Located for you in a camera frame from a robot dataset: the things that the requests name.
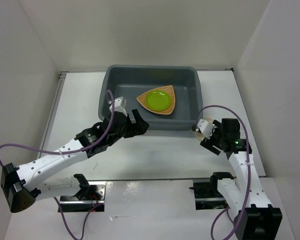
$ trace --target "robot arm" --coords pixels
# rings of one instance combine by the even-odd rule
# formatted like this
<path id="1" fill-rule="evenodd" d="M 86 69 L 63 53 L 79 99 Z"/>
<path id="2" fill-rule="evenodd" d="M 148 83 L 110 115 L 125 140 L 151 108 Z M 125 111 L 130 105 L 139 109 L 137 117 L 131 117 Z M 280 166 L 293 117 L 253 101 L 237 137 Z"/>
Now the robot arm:
<path id="1" fill-rule="evenodd" d="M 249 146 L 247 162 L 246 139 L 240 138 L 237 119 L 223 118 L 222 122 L 201 119 L 192 130 L 200 134 L 200 145 L 216 155 L 226 154 L 236 175 L 229 172 L 214 172 L 210 177 L 212 191 L 222 195 L 230 207 L 236 225 L 244 204 L 248 184 L 247 166 L 250 165 L 250 189 L 243 217 L 235 232 L 239 240 L 274 240 L 278 232 L 282 213 L 273 207 L 261 185 Z"/>
<path id="2" fill-rule="evenodd" d="M 131 122 L 125 110 L 126 100 L 123 97 L 114 101 L 114 117 L 106 136 L 86 151 L 65 154 L 86 148 L 98 141 L 109 125 L 111 115 L 76 135 L 67 144 L 58 148 L 56 155 L 45 155 L 32 162 L 14 166 L 5 165 L 1 172 L 1 188 L 12 213 L 20 212 L 30 207 L 36 200 L 61 195 L 76 196 L 79 199 L 87 196 L 94 189 L 82 174 L 75 174 L 71 178 L 46 181 L 61 170 L 87 160 L 92 156 L 104 152 L 119 139 L 132 138 L 146 133 L 149 124 L 140 116 L 137 109 L 132 110 L 135 123 Z"/>

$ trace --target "white floor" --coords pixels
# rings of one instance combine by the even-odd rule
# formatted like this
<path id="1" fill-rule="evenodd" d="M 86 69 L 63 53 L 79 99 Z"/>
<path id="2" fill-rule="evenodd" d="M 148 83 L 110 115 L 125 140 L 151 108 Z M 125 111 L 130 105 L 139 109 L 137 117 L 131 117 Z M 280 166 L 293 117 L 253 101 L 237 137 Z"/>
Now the white floor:
<path id="1" fill-rule="evenodd" d="M 204 106 L 223 105 L 242 117 L 248 128 L 256 170 L 259 176 L 265 176 L 233 72 L 198 71 L 198 75 Z M 44 149 L 55 150 L 100 121 L 98 105 L 104 76 L 105 72 L 66 74 Z M 209 108 L 204 117 L 221 121 L 234 116 L 223 109 Z M 75 164 L 53 178 L 77 173 L 89 180 L 108 181 L 209 178 L 213 172 L 235 174 L 224 154 L 217 156 L 199 144 L 191 131 L 148 131 L 142 136 L 121 139 L 106 152 Z"/>
<path id="2" fill-rule="evenodd" d="M 273 178 L 261 183 L 283 220 L 276 240 L 294 240 L 286 211 Z M 210 227 L 220 210 L 196 210 L 191 180 L 115 181 L 106 190 L 105 212 L 93 212 L 84 240 L 211 240 Z M 86 213 L 66 213 L 70 229 L 79 237 Z M 232 224 L 223 215 L 215 227 L 216 239 L 224 238 Z M 53 199 L 36 202 L 12 215 L 5 240 L 68 240 Z"/>

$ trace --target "purple cable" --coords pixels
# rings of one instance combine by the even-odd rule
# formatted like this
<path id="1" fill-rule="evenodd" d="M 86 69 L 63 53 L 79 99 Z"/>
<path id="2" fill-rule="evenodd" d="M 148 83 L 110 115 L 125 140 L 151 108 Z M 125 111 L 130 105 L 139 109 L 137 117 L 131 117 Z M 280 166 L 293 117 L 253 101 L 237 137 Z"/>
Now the purple cable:
<path id="1" fill-rule="evenodd" d="M 63 220 L 63 223 L 64 223 L 64 226 L 66 228 L 66 230 L 68 231 L 68 233 L 70 234 L 70 236 L 74 239 L 74 240 L 82 240 L 84 238 L 84 235 L 85 235 L 85 226 L 86 226 L 86 221 L 88 219 L 88 216 L 89 214 L 94 210 L 96 209 L 97 207 L 101 206 L 103 203 L 98 203 L 97 205 L 95 205 L 93 208 L 91 208 L 88 213 L 86 214 L 85 218 L 84 218 L 84 221 L 83 221 L 83 226 L 82 226 L 82 235 L 81 235 L 81 238 L 76 238 L 76 236 L 71 232 L 68 224 L 67 224 L 67 221 L 66 221 L 66 218 L 65 218 L 65 214 L 64 214 L 64 211 L 62 210 L 62 207 L 60 205 L 60 202 L 58 201 L 58 199 L 56 197 L 53 198 L 55 201 L 56 201 L 56 204 L 58 204 L 58 207 L 59 207 L 59 211 L 61 213 L 61 217 L 62 217 L 62 220 Z"/>
<path id="2" fill-rule="evenodd" d="M 93 144 L 91 144 L 90 146 L 86 146 L 77 150 L 72 150 L 72 151 L 63 151 L 62 154 L 63 155 L 67 155 L 67 154 L 75 154 L 75 153 L 79 153 L 79 152 L 84 152 L 86 150 L 89 150 L 91 148 L 93 148 L 94 146 L 98 145 L 103 139 L 104 137 L 108 134 L 110 127 L 112 125 L 112 122 L 114 120 L 114 115 L 115 115 L 115 99 L 114 99 L 114 95 L 110 90 L 106 91 L 106 94 L 110 95 L 110 99 L 111 99 L 111 105 L 112 105 L 112 112 L 111 112 L 111 117 L 109 120 L 109 124 L 107 126 L 107 128 L 105 129 L 104 133 L 101 135 L 101 137 Z M 0 146 L 0 149 L 4 148 L 4 147 L 17 147 L 17 148 L 21 148 L 21 149 L 27 149 L 27 150 L 31 150 L 31 151 L 35 151 L 38 153 L 43 153 L 43 154 L 51 154 L 51 155 L 60 155 L 60 152 L 58 151 L 46 151 L 46 150 L 42 150 L 39 148 L 35 148 L 35 147 L 31 147 L 31 146 L 25 146 L 25 145 L 21 145 L 21 144 L 16 144 L 16 143 L 6 143 L 6 144 L 2 144 Z M 0 159 L 0 166 L 3 168 L 4 164 L 2 163 L 1 159 Z"/>
<path id="3" fill-rule="evenodd" d="M 229 209 L 230 209 L 230 207 L 227 207 L 227 208 L 226 208 L 226 215 L 228 216 L 228 219 L 230 220 L 230 222 L 231 222 L 232 224 L 234 224 L 234 221 L 233 221 L 233 220 L 231 219 L 231 217 L 230 217 Z"/>
<path id="4" fill-rule="evenodd" d="M 202 108 L 199 113 L 198 113 L 198 116 L 197 116 L 197 124 L 198 124 L 198 118 L 200 116 L 200 113 L 205 110 L 205 109 L 209 109 L 209 108 L 221 108 L 221 109 L 225 109 L 229 112 L 231 112 L 233 115 L 235 115 L 235 117 L 239 120 L 239 122 L 241 123 L 242 125 L 242 128 L 243 128 L 243 131 L 244 131 L 244 134 L 245 134 L 245 144 L 246 144 L 246 162 L 247 162 L 247 168 L 248 168 L 248 181 L 247 181 L 247 185 L 246 185 L 246 191 L 245 191 L 245 196 L 244 196 L 244 200 L 243 200 L 243 205 L 242 205 L 242 209 L 238 215 L 238 219 L 232 229 L 232 231 L 228 234 L 228 236 L 226 236 L 224 239 L 222 240 L 228 240 L 232 237 L 232 235 L 237 231 L 238 227 L 239 227 L 239 224 L 240 222 L 242 221 L 242 218 L 243 218 L 243 215 L 244 215 L 244 211 L 245 211 L 245 208 L 246 208 L 246 205 L 247 205 L 247 202 L 248 202 L 248 198 L 249 198 L 249 190 L 250 190 L 250 185 L 251 185 L 251 167 L 249 165 L 250 163 L 250 157 L 249 157 L 249 138 L 248 138 L 248 131 L 247 131 L 247 128 L 244 124 L 244 122 L 242 121 L 242 119 L 239 117 L 238 114 L 236 114 L 233 110 L 231 110 L 230 108 L 226 107 L 226 106 L 221 106 L 221 105 L 209 105 L 209 106 L 205 106 L 204 108 Z M 215 228 L 215 224 L 218 220 L 218 218 L 223 214 L 225 213 L 227 210 L 229 209 L 229 207 L 225 208 L 224 210 L 222 210 L 216 217 L 215 219 L 213 220 L 212 222 L 212 225 L 211 225 L 211 231 L 210 231 L 210 235 L 211 235 L 211 238 L 212 240 L 216 240 L 214 238 L 214 228 Z"/>

